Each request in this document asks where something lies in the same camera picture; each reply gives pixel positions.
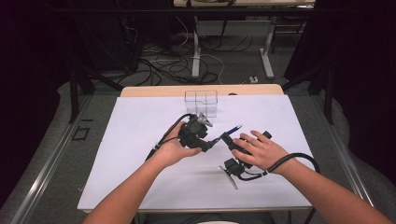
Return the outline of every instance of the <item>clear plastic box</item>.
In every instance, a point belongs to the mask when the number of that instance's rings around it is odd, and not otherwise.
[[[216,117],[218,105],[217,91],[185,91],[184,102],[187,113],[204,113],[207,118]]]

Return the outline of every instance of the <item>wooden tabletop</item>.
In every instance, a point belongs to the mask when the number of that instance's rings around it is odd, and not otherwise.
[[[218,95],[283,95],[282,88],[277,84],[245,84],[245,85],[196,85],[196,86],[154,86],[125,87],[121,97],[155,97],[184,96],[185,91],[217,91]]]
[[[175,7],[185,7],[187,0],[174,0]],[[228,2],[205,3],[191,0],[193,7],[225,7]],[[304,6],[315,4],[315,0],[236,0],[234,7],[264,7],[264,6]]]

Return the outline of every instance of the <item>person's left hand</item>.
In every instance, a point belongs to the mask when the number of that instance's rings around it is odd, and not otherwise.
[[[186,148],[183,147],[177,138],[181,125],[185,122],[180,122],[163,140],[164,143],[157,150],[157,152],[150,158],[158,160],[164,167],[171,166],[183,158],[195,156],[201,152],[199,147]]]

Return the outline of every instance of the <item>desk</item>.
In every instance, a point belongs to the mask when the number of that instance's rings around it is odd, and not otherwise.
[[[185,113],[183,97],[178,96],[192,90],[219,93],[218,116],[211,120],[214,126],[209,128],[205,139],[216,138],[236,122],[242,122],[241,132],[265,127],[290,153],[299,151],[312,156],[289,97],[283,95],[277,85],[125,88],[107,125],[78,209],[92,210],[144,162],[155,141]],[[139,212],[273,211],[311,207],[280,175],[249,182],[235,179],[239,188],[235,190],[218,169],[231,157],[226,145],[219,142],[206,153],[166,168],[155,180]],[[308,161],[301,162],[312,167]],[[252,173],[259,171],[254,167],[251,170]]]
[[[174,0],[175,7],[186,7],[187,0]],[[224,3],[205,3],[191,0],[192,7],[226,7]],[[315,4],[315,0],[236,0],[233,7],[286,7]],[[223,21],[198,21],[194,32],[194,57],[192,63],[192,77],[199,76],[201,49],[199,48],[199,35],[221,35]],[[223,35],[251,35],[265,36],[264,48],[260,49],[262,64],[267,78],[274,78],[274,72],[268,58],[271,41],[276,26],[276,17],[269,21],[228,21],[227,29]]]

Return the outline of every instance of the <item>blue pen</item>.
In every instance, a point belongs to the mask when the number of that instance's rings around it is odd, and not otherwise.
[[[238,131],[240,128],[242,128],[242,124],[233,127],[230,131],[227,132],[228,135]],[[213,139],[212,141],[210,141],[213,145],[215,145],[218,141],[220,140],[220,137]]]

